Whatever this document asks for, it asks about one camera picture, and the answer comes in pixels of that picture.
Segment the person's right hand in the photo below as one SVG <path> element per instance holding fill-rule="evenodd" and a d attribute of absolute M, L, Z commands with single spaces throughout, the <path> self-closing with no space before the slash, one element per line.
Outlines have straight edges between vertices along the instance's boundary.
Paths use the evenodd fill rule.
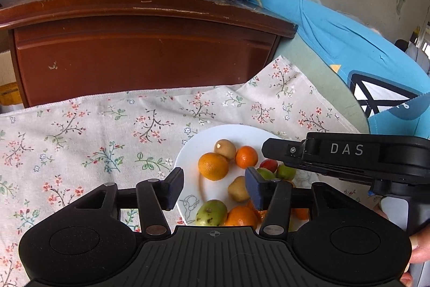
<path fill-rule="evenodd" d="M 411 264 L 427 262 L 430 257 L 430 226 L 422 228 L 419 232 L 410 236 L 412 254 L 407 268 Z"/>

